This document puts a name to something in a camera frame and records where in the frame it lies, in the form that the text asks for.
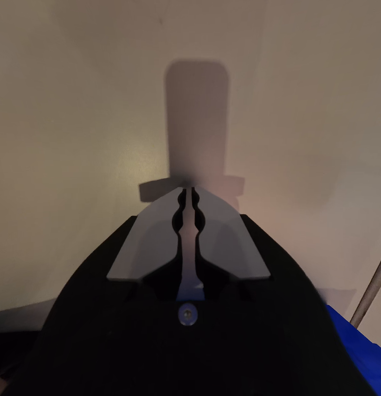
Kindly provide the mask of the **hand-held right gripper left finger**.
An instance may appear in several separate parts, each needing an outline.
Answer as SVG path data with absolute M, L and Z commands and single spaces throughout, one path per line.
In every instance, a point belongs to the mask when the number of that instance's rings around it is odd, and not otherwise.
M 178 187 L 137 216 L 107 279 L 147 285 L 158 299 L 176 299 L 182 281 L 182 243 L 186 190 Z

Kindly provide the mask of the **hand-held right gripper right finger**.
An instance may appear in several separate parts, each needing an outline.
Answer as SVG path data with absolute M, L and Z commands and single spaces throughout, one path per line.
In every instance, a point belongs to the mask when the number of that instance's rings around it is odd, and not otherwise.
M 205 299 L 218 299 L 231 283 L 268 280 L 271 273 L 238 210 L 202 187 L 192 188 L 195 269 Z

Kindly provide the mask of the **blue plastic bin with divider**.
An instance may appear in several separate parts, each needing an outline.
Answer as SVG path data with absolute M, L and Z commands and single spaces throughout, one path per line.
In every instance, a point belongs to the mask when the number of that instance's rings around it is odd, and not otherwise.
M 177 301 L 203 300 L 202 288 L 203 284 L 197 277 L 183 278 Z M 324 301 L 323 304 L 350 359 L 376 395 L 381 395 L 381 347 L 368 340 L 330 305 Z M 185 308 L 179 309 L 178 318 L 181 324 L 190 326 L 196 323 L 198 312 L 191 303 L 185 303 Z

